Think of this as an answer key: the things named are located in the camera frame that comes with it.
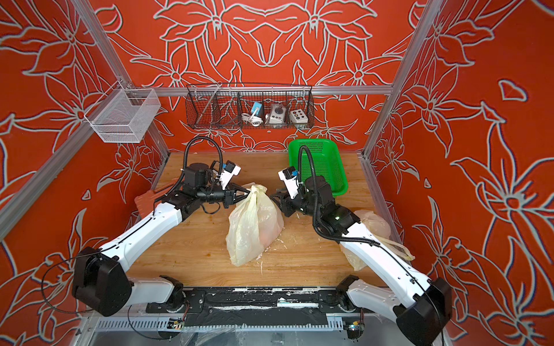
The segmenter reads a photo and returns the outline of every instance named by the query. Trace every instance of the red wall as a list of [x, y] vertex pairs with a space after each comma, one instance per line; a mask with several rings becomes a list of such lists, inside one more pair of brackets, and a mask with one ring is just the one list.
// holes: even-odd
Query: red wall
[[[65, 0], [0, 3], [0, 208], [82, 123], [115, 79]], [[0, 243], [0, 345], [69, 344], [80, 315], [54, 312], [40, 281], [49, 266], [98, 246], [131, 225], [133, 198], [161, 165], [147, 135], [140, 144], [107, 144], [96, 134]], [[45, 294], [61, 309], [73, 262], [51, 270]]]
[[[91, 0], [137, 86], [208, 82], [383, 85], [393, 81], [424, 2]], [[163, 98], [157, 125], [169, 148], [194, 135], [229, 151], [285, 150], [297, 138], [361, 149], [384, 96], [318, 98], [310, 130], [192, 130], [184, 100]], [[207, 148], [199, 144], [199, 149]]]
[[546, 2], [446, 1], [372, 153], [455, 345], [554, 343], [553, 30]]

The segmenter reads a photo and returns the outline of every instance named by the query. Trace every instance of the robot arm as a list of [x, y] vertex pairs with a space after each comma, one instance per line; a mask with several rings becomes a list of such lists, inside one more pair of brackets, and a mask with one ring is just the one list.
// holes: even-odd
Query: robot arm
[[147, 217], [101, 248], [83, 249], [76, 257], [71, 294], [104, 316], [123, 306], [150, 302], [165, 303], [168, 311], [179, 311], [184, 305], [180, 282], [167, 276], [137, 280], [128, 278], [125, 272], [156, 240], [185, 221], [202, 203], [223, 203], [228, 208], [247, 197], [248, 190], [229, 182], [240, 171], [238, 165], [228, 161], [215, 182], [213, 166], [192, 163], [183, 170], [179, 187], [165, 195]]
[[[319, 221], [328, 232], [326, 238], [354, 252], [389, 287], [371, 286], [349, 276], [337, 286], [340, 306], [345, 310], [367, 308], [382, 314], [396, 322], [416, 346], [430, 345], [452, 317], [452, 289], [448, 283], [442, 278], [432, 281], [389, 251], [353, 212], [335, 203], [324, 177], [316, 177], [314, 190], [312, 177], [302, 184], [298, 175], [294, 167], [280, 171], [286, 189], [272, 195], [272, 200], [287, 217], [296, 211], [313, 216], [317, 194]], [[348, 238], [368, 241], [347, 241]]]

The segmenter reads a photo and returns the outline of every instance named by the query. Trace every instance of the white cord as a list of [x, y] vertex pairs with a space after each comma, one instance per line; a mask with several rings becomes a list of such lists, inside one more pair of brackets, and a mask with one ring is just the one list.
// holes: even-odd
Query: white cord
[[248, 113], [242, 113], [243, 121], [247, 121], [252, 124], [252, 126], [260, 126], [263, 123], [263, 120], [260, 117], [250, 115]]

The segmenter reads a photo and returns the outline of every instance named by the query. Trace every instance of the blue plug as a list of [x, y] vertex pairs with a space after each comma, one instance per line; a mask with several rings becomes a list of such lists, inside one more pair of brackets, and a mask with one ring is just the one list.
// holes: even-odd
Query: blue plug
[[258, 116], [258, 113], [260, 112], [260, 109], [261, 109], [261, 103], [254, 102], [254, 105], [252, 106], [252, 109], [250, 110], [250, 114], [252, 114], [253, 116]]

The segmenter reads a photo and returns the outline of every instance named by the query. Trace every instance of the wooden table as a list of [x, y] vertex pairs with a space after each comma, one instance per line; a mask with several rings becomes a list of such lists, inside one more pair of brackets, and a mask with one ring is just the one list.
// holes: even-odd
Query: wooden table
[[[336, 198], [350, 208], [374, 210], [360, 160], [355, 153], [341, 155], [348, 179], [348, 192]], [[190, 154], [188, 164], [211, 164], [215, 153]], [[224, 153], [223, 160], [241, 166], [231, 181], [239, 185], [256, 182], [268, 188], [268, 194], [283, 188], [277, 172], [289, 165], [287, 153]], [[171, 154], [158, 187], [176, 178], [182, 168], [183, 154]], [[206, 204], [208, 211], [214, 205]], [[241, 267], [231, 264], [225, 237], [229, 214], [235, 207], [208, 215], [200, 208], [185, 222], [168, 231], [133, 264], [130, 277], [169, 275], [185, 286], [336, 286], [354, 274], [367, 283], [386, 286], [368, 267], [359, 272], [346, 261], [339, 245], [321, 239], [311, 226], [311, 217], [299, 213], [284, 218], [281, 235], [263, 253]]]

